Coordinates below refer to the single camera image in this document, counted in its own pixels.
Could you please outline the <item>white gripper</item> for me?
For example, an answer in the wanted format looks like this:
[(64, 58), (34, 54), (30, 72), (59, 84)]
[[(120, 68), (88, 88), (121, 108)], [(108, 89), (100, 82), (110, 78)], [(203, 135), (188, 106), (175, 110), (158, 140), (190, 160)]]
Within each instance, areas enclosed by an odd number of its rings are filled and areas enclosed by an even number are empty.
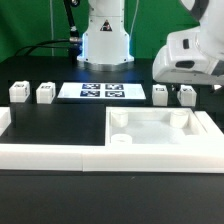
[(199, 48), (200, 28), (170, 33), (152, 67), (157, 82), (224, 85), (224, 61), (208, 56)]

